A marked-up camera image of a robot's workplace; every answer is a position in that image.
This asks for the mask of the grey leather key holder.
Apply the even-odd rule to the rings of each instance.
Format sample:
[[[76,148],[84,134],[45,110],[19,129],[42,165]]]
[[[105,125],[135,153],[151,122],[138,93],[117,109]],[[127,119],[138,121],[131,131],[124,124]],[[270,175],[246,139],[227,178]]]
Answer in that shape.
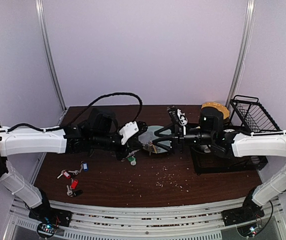
[[[128,153],[124,156],[123,159],[127,159],[127,158],[129,158],[129,157],[135,155],[138,151],[140,151],[140,149],[136,149],[136,150],[133,150],[133,151],[128,152]]]

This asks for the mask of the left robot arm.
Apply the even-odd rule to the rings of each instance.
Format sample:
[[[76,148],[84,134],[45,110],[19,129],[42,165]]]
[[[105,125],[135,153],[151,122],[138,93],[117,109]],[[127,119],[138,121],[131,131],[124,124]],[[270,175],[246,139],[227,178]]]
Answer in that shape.
[[[44,222],[55,217],[44,191],[26,183],[7,160],[8,156],[31,153],[77,154],[92,150],[113,151],[118,160],[142,149],[138,137],[148,126],[143,121],[130,121],[119,126],[116,115],[93,108],[88,119],[77,125],[37,128],[29,124],[5,127],[0,124],[0,183],[23,200]]]

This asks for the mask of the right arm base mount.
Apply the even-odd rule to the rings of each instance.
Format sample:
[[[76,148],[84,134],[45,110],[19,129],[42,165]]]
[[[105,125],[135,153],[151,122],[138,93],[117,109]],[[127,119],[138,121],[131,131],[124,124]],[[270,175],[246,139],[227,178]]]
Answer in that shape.
[[[245,238],[253,238],[262,227],[264,211],[259,208],[252,210],[250,207],[237,207],[222,211],[224,225],[237,226],[237,232]]]

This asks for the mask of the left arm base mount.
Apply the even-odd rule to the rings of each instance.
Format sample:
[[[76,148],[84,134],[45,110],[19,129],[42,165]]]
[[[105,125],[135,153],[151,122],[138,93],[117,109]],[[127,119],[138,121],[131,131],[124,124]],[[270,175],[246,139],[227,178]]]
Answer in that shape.
[[[43,203],[36,208],[31,208],[26,203],[24,205],[29,210],[28,217],[40,222],[36,227],[36,233],[42,239],[49,239],[58,232],[60,227],[70,225],[71,211],[52,208],[49,203]]]

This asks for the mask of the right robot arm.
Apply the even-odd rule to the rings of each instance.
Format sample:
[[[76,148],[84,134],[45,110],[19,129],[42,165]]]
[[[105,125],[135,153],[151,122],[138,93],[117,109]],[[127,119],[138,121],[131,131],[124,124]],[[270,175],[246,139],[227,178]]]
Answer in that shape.
[[[286,130],[254,133],[224,128],[224,114],[212,106],[201,109],[198,126],[187,122],[185,114],[172,106],[168,108],[172,133],[162,130],[152,144],[172,152],[177,145],[208,146],[211,153],[221,158],[235,159],[247,156],[278,156],[286,158]],[[269,180],[253,188],[239,209],[239,217],[249,221],[272,198],[286,191],[286,164]]]

